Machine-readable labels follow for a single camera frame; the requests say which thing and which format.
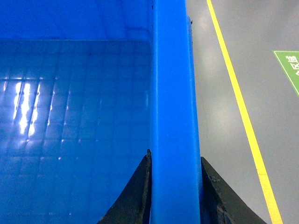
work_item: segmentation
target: blue plastic crate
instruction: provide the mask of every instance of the blue plastic crate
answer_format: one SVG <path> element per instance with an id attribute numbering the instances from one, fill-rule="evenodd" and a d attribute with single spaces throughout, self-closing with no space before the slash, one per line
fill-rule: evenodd
<path id="1" fill-rule="evenodd" d="M 151 222 L 199 223 L 185 1 L 0 3 L 0 223 L 96 223 L 148 148 Z"/>

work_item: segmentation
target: green floor sign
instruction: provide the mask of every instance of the green floor sign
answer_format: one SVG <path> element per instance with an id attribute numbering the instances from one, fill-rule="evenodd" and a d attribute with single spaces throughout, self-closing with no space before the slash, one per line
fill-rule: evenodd
<path id="1" fill-rule="evenodd" d="M 299 51 L 275 50 L 274 54 L 299 96 Z"/>

